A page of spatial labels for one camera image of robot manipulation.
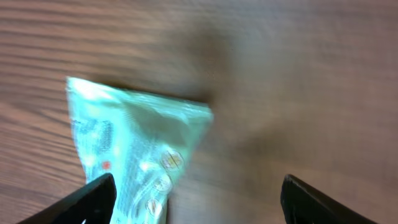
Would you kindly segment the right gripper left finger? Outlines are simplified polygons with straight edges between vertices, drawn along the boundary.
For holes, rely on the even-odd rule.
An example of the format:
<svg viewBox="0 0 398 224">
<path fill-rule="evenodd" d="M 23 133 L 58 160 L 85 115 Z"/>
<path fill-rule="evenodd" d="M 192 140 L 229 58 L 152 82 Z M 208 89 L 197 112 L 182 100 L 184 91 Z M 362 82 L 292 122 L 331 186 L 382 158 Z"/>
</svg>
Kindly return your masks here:
<svg viewBox="0 0 398 224">
<path fill-rule="evenodd" d="M 105 173 L 18 224 L 109 224 L 116 196 L 114 177 Z"/>
</svg>

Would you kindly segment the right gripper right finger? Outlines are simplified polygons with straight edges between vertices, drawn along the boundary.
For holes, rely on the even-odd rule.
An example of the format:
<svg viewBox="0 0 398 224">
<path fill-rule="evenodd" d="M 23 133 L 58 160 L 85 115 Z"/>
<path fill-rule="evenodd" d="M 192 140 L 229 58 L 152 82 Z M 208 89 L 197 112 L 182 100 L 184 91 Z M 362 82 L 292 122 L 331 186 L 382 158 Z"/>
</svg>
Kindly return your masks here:
<svg viewBox="0 0 398 224">
<path fill-rule="evenodd" d="M 291 174 L 284 177 L 280 204 L 287 224 L 375 224 Z"/>
</svg>

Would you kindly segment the teal snack packet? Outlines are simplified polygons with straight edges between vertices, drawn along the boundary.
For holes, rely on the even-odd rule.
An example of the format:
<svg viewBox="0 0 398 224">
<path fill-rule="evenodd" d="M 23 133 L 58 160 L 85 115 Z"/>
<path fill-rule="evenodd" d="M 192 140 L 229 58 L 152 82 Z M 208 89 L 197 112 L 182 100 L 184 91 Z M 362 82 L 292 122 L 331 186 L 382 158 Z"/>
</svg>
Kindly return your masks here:
<svg viewBox="0 0 398 224">
<path fill-rule="evenodd" d="M 73 77 L 67 97 L 86 181 L 114 177 L 111 222 L 165 223 L 169 193 L 213 121 L 209 106 Z"/>
</svg>

